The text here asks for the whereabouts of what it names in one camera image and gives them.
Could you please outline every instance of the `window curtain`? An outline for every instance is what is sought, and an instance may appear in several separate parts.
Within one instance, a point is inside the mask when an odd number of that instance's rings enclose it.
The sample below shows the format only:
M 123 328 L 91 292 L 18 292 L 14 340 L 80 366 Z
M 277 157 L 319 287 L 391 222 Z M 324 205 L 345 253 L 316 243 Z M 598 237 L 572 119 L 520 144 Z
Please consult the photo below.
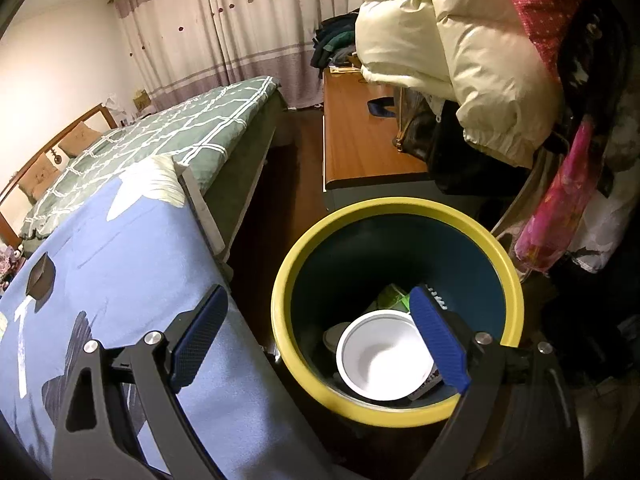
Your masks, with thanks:
M 314 31 L 361 0 L 115 0 L 129 56 L 158 109 L 258 75 L 289 106 L 322 101 Z

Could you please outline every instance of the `wall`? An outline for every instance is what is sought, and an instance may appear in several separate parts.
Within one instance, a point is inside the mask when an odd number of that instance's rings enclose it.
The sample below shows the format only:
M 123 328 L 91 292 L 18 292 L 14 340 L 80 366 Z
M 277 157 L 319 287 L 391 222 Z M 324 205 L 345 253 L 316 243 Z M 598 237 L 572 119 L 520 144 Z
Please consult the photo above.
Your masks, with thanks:
M 0 189 L 51 137 L 110 93 L 135 112 L 132 98 L 143 85 L 132 66 L 113 6 L 104 1 L 12 23 L 0 39 Z M 29 209 L 16 191 L 1 211 L 18 230 Z

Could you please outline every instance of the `green plaid bedsheet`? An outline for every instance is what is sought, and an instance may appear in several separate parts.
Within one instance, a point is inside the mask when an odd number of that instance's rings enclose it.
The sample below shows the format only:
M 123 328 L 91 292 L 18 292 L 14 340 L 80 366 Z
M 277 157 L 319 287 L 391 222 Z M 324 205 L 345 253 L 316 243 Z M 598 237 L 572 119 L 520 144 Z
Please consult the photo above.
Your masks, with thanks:
M 261 76 L 214 88 L 125 128 L 105 133 L 73 159 L 25 218 L 23 239 L 46 238 L 112 177 L 149 155 L 191 167 L 201 191 L 213 183 L 247 125 L 279 86 Z

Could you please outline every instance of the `blue gripper pad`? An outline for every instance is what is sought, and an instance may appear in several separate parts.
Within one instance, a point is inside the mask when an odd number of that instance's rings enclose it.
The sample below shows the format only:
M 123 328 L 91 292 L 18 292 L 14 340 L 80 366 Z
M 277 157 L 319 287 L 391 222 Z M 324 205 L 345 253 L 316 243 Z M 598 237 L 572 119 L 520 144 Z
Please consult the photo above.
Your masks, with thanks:
M 411 317 L 431 353 L 445 384 L 463 394 L 471 383 L 466 371 L 466 351 L 442 317 L 440 306 L 421 286 L 409 294 Z
M 169 384 L 174 391 L 193 383 L 213 339 L 225 320 L 227 310 L 226 290 L 219 286 L 174 349 L 172 374 L 169 378 Z

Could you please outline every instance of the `blue blanket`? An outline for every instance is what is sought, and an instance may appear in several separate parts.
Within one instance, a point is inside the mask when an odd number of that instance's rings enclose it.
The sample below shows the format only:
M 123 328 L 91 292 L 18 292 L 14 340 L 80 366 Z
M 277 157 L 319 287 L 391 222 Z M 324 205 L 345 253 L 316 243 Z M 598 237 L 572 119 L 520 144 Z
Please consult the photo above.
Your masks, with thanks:
M 6 318 L 0 411 L 45 471 L 66 377 L 84 342 L 133 344 L 192 309 L 213 283 L 225 285 L 188 205 L 142 196 L 107 222 L 121 183 L 111 180 L 56 229 L 0 300 L 0 330 Z M 56 266 L 52 295 L 37 313 L 34 301 L 20 312 L 31 266 L 45 251 Z M 134 388 L 127 399 L 148 462 L 166 471 Z M 178 400 L 229 480 L 334 478 L 232 300 L 195 381 Z

